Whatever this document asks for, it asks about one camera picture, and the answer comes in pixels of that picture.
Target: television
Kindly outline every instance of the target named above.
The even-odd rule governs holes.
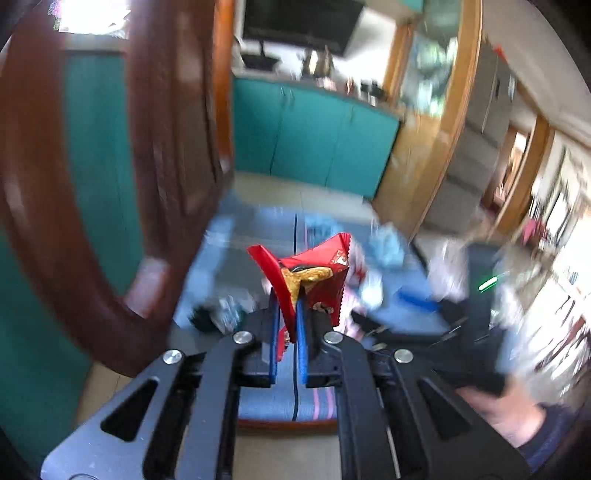
[[[242,38],[342,56],[362,10],[356,0],[246,0]]]

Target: food wrapper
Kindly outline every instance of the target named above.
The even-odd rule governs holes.
[[[271,282],[290,339],[296,338],[296,302],[304,287],[308,306],[329,314],[339,324],[345,278],[349,272],[351,235],[338,233],[326,242],[293,257],[277,259],[262,245],[248,253]]]

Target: countertop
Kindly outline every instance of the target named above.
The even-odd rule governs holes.
[[[371,103],[361,99],[356,95],[347,95],[345,92],[339,90],[329,90],[322,88],[316,84],[316,81],[313,79],[295,79],[289,75],[285,74],[278,74],[273,72],[262,72],[260,70],[252,70],[252,69],[237,69],[233,68],[232,73],[236,78],[243,78],[243,79],[251,79],[251,80],[264,80],[265,82],[274,82],[274,83],[285,83],[288,85],[297,86],[299,88],[306,88],[310,90],[319,90],[323,93],[328,95],[337,96],[343,100],[347,100],[349,102],[357,103],[358,105],[362,105],[364,107],[374,109],[379,111],[380,113],[385,113],[386,115],[392,116],[402,122],[402,115],[397,113],[392,105],[386,102],[378,102],[376,105],[372,105]]]

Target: teal cabinet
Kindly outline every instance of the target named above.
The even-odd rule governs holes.
[[[314,87],[235,79],[236,170],[373,198],[399,121]]]
[[[373,198],[400,122],[361,105],[350,106],[326,186]]]
[[[423,13],[424,0],[402,0],[402,3],[418,13]]]
[[[234,80],[236,169],[269,175],[277,144],[285,89],[270,82]]]
[[[324,186],[347,110],[339,98],[290,88],[271,175]]]

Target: silver screw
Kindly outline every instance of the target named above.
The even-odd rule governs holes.
[[[394,358],[399,364],[409,364],[413,361],[414,355],[410,350],[401,348],[400,350],[396,350],[394,352]]]
[[[233,338],[238,345],[246,345],[247,343],[252,342],[252,333],[243,330],[241,332],[236,332]]]
[[[331,345],[336,345],[337,343],[341,343],[343,341],[343,335],[339,332],[326,332],[324,334],[324,341]]]
[[[179,363],[183,359],[183,353],[180,350],[169,350],[164,352],[162,360],[165,364],[174,365]]]

